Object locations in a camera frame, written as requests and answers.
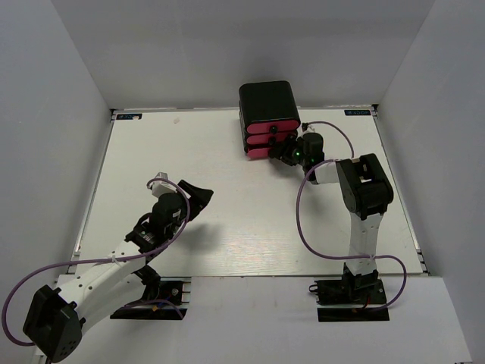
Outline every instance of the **gray wall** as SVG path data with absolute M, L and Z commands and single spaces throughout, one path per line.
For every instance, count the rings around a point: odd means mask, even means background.
M 185 108 L 273 79 L 301 106 L 379 102 L 433 0 L 53 3 L 111 108 Z
M 380 131 L 431 271 L 485 363 L 485 3 L 436 0 L 380 107 Z
M 0 11 L 0 302 L 27 273 L 70 258 L 106 139 L 110 113 L 49 0 L 3 2 Z M 8 321 L 21 334 L 32 295 L 14 298 Z M 0 361 L 31 349 L 0 335 Z

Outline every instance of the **red stripe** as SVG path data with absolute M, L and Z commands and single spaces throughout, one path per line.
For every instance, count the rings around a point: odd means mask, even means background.
M 277 134 L 257 134 L 248 137 L 246 142 L 251 146 L 257 146 L 258 144 L 268 144 L 271 137 L 275 138 L 277 142 L 283 142 L 287 135 L 293 134 L 293 132 L 288 133 L 277 133 Z
M 280 121 L 268 121 L 264 123 L 254 123 L 247 127 L 247 131 L 250 134 L 263 134 L 269 133 L 270 127 L 277 127 L 278 132 L 290 131 L 298 128 L 300 123 L 297 120 L 280 120 Z
M 271 148 L 257 148 L 248 151 L 250 159 L 267 158 Z

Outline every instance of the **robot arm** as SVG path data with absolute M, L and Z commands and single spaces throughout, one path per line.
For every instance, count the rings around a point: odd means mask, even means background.
M 191 221 L 207 206 L 213 191 L 184 180 L 178 186 L 190 195 Z M 54 290 L 45 285 L 34 294 L 23 332 L 52 362 L 69 356 L 83 334 L 104 317 L 159 288 L 160 276 L 148 263 L 161 251 L 131 260 L 123 257 L 149 253 L 166 244 L 186 220 L 187 206 L 180 193 L 163 182 L 150 188 L 158 201 L 111 251 L 108 257 L 113 262 L 94 265 Z
M 324 160 L 323 146 L 324 140 L 320 134 L 306 132 L 298 138 L 288 136 L 269 152 L 269 156 L 287 165 L 301 165 L 306 175 Z M 308 180 L 312 184 L 339 183 L 344 203 L 350 212 L 349 256 L 374 257 L 380 222 L 387 206 L 393 201 L 393 188 L 377 156 L 362 155 L 360 158 L 320 165 Z M 375 260 L 347 259 L 342 281 L 348 301 L 359 301 L 369 296 L 369 291 L 380 284 Z

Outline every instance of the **black box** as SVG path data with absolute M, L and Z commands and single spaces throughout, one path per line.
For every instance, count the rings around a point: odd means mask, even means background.
M 244 151 L 264 158 L 288 134 L 297 134 L 300 117 L 287 81 L 247 83 L 239 88 L 239 118 Z

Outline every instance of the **purple cable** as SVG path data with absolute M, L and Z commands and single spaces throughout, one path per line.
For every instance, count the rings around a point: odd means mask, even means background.
M 170 239 L 168 242 L 166 242 L 165 244 L 162 244 L 157 249 L 153 249 L 150 252 L 139 254 L 137 256 L 119 256 L 119 257 L 116 257 L 115 259 L 119 262 L 127 262 L 129 260 L 143 258 L 143 257 L 146 257 L 146 256 L 150 256 L 151 254 L 158 254 L 158 253 L 163 252 L 165 249 L 168 248 L 168 246 L 170 244 L 172 244 L 180 236 L 183 229 L 185 229 L 187 222 L 189 222 L 190 203 L 189 203 L 189 199 L 187 198 L 185 192 L 179 186 L 177 186 L 174 182 L 172 182 L 171 180 L 166 180 L 165 178 L 152 178 L 151 180 L 148 181 L 148 183 L 146 185 L 148 187 L 150 184 L 152 184 L 153 182 L 157 182 L 157 181 L 161 181 L 161 182 L 165 182 L 166 184 L 170 184 L 171 186 L 175 187 L 175 189 L 177 190 L 178 193 L 180 193 L 182 195 L 182 197 L 185 199 L 185 202 L 187 204 L 187 217 L 183 221 L 182 226 L 180 226 L 180 229 L 175 233 L 174 237 L 172 239 Z M 68 261 L 68 262 L 54 263 L 54 264 L 46 265 L 45 267 L 39 268 L 39 269 L 33 271 L 32 273 L 28 274 L 24 278 L 22 278 L 15 285 L 15 287 L 12 289 L 12 291 L 8 294 L 8 296 L 5 299 L 5 302 L 3 304 L 3 308 L 2 308 L 2 328 L 3 328 L 3 332 L 5 332 L 5 335 L 7 336 L 7 338 L 12 343 L 19 345 L 21 347 L 32 347 L 32 346 L 35 345 L 34 343 L 29 343 L 29 342 L 26 342 L 26 341 L 20 341 L 17 338 L 15 338 L 14 335 L 12 335 L 12 333 L 10 332 L 10 330 L 8 330 L 8 325 L 7 325 L 8 305 L 10 304 L 12 297 L 15 295 L 15 293 L 18 291 L 18 289 L 22 286 L 22 284 L 24 284 L 29 279 L 31 279 L 31 277 L 33 277 L 34 275 L 37 275 L 38 273 L 42 273 L 43 271 L 47 271 L 49 269 L 65 267 L 65 266 L 68 266 L 68 265 L 71 266 L 71 265 L 93 264 L 93 263 L 106 264 L 106 263 L 112 263 L 112 262 L 113 262 L 113 258 L 103 258 L 103 259 L 78 260 L 76 262 L 75 261 Z
M 347 143 L 350 146 L 350 151 L 352 153 L 352 157 L 351 158 L 354 158 L 354 147 L 352 146 L 352 142 L 347 137 L 347 135 L 343 132 L 343 130 L 341 130 L 340 128 L 338 128 L 336 125 L 333 125 L 333 124 L 329 123 L 328 121 L 312 121 L 311 123 L 308 123 L 308 125 L 311 125 L 311 124 L 326 124 L 326 125 L 330 125 L 331 127 L 334 127 L 335 129 L 337 129 L 346 138 Z M 329 259 L 329 260 L 372 259 L 371 256 L 367 256 L 367 255 L 360 255 L 360 256 L 327 256 L 327 255 L 322 254 L 322 253 L 319 253 L 315 249 L 313 249 L 310 246 L 310 244 L 308 244 L 308 242 L 305 239 L 305 236 L 303 235 L 302 223 L 301 223 L 301 220 L 300 220 L 300 202 L 301 202 L 301 199 L 302 199 L 303 187 L 305 187 L 306 181 L 310 178 L 311 174 L 315 171 L 315 169 L 317 169 L 318 167 L 320 167 L 322 165 L 325 165 L 327 163 L 331 163 L 331 162 L 336 162 L 336 160 L 335 159 L 328 159 L 328 160 L 323 161 L 321 163 L 318 163 L 317 165 L 315 165 L 314 167 L 312 167 L 308 171 L 308 173 L 305 175 L 305 178 L 303 178 L 303 181 L 300 183 L 300 188 L 298 189 L 298 194 L 296 195 L 296 227 L 298 228 L 298 234 L 300 236 L 300 239 L 302 240 L 303 245 L 305 245 L 306 249 L 308 249 L 311 253 L 315 254 L 316 256 L 319 256 L 319 257 L 324 258 L 324 259 Z M 402 292 L 404 291 L 404 287 L 406 286 L 406 281 L 408 280 L 408 277 L 407 277 L 408 272 L 407 272 L 406 267 L 405 267 L 404 263 L 402 262 L 402 260 L 399 259 L 397 256 L 382 255 L 382 256 L 375 256 L 374 259 L 394 259 L 395 261 L 397 261 L 401 265 L 402 272 L 403 272 L 402 285 L 401 285 L 401 288 L 399 289 L 399 292 L 394 296 L 394 298 L 392 300 L 390 300 L 385 305 L 379 306 L 379 307 L 377 307 L 375 309 L 370 309 L 372 311 L 377 311 L 377 310 L 385 309 L 385 308 L 391 306 L 395 301 L 398 300 L 398 298 L 401 297 Z
M 347 143 L 349 144 L 350 146 L 350 152 L 352 153 L 352 155 L 350 156 L 350 158 L 354 158 L 354 146 L 352 145 L 352 142 L 350 141 L 349 137 L 347 136 L 347 134 L 345 134 L 343 132 L 342 129 L 340 129 L 338 126 L 332 124 L 332 123 L 329 123 L 328 121 L 312 121 L 310 123 L 305 123 L 307 125 L 312 125 L 312 124 L 325 124 L 325 125 L 328 125 L 329 127 L 332 127 L 333 129 L 337 129 L 342 135 L 344 138 L 346 138 L 347 140 Z
M 139 301 L 139 302 L 135 302 L 135 303 L 129 303 L 129 304 L 121 307 L 121 309 L 131 309 L 132 307 L 150 305 L 150 304 L 153 304 L 153 303 L 164 303 L 166 305 L 171 306 L 177 312 L 178 316 L 180 316 L 180 318 L 183 319 L 183 314 L 179 310 L 179 308 L 177 306 L 175 306 L 172 302 L 168 301 L 168 300 Z

